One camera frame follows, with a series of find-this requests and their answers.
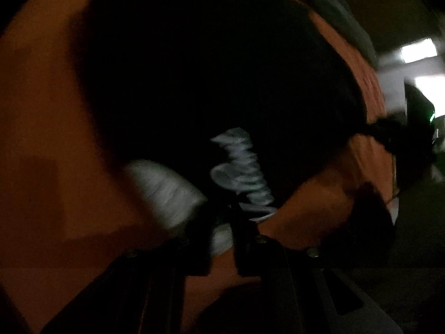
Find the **black fabric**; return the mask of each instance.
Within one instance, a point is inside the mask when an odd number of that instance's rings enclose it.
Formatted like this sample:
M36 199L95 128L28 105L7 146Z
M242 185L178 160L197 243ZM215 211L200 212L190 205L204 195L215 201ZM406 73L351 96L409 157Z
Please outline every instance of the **black fabric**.
M91 0L76 69L120 164L158 161L214 196L226 158L210 139L251 137L274 205L365 124L345 62L293 0Z

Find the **white wall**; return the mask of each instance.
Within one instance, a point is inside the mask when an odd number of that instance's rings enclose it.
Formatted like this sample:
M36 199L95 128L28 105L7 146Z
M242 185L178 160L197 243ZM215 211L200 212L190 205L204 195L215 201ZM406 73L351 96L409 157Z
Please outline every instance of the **white wall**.
M386 110L394 112L403 110L405 105L404 80L414 80L427 75L445 74L442 57L434 57L402 64L393 69L378 72L380 87L386 101Z

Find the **bright light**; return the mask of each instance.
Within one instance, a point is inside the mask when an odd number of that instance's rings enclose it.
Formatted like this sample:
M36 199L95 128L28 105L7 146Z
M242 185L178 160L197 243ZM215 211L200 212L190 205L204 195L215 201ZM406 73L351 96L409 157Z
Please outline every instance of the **bright light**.
M431 39L425 39L419 43L404 46L401 48L402 58L405 63L431 58L437 56L437 50Z
M445 115L445 74L418 77L416 86L434 104L435 116Z

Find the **orange surface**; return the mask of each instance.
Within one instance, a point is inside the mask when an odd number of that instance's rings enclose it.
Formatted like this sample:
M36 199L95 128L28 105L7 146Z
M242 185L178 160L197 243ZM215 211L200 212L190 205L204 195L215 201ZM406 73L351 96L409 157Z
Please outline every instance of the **orange surface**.
M106 169L95 143L67 54L70 19L87 1L29 0L0 39L0 279L36 332L124 249L166 238L128 179ZM383 115L374 71L311 17L350 65L369 120ZM391 173L383 148L355 137L261 230L291 247L315 245L346 219L362 182L373 181L388 199ZM184 324L240 282L231 252L215 259L209 277L189 278Z

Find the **white graphic on black fabric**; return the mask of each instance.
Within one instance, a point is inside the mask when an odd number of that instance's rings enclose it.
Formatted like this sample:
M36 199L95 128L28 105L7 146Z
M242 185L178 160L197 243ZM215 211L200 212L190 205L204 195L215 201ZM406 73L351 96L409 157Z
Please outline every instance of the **white graphic on black fabric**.
M275 207L268 206L274 201L267 182L261 172L249 134L241 128L229 129L211 139L224 148L229 155L229 162L214 167L210 176L220 187L236 192L246 193L250 203L239 205L243 211L263 214L253 221L262 221L276 212Z

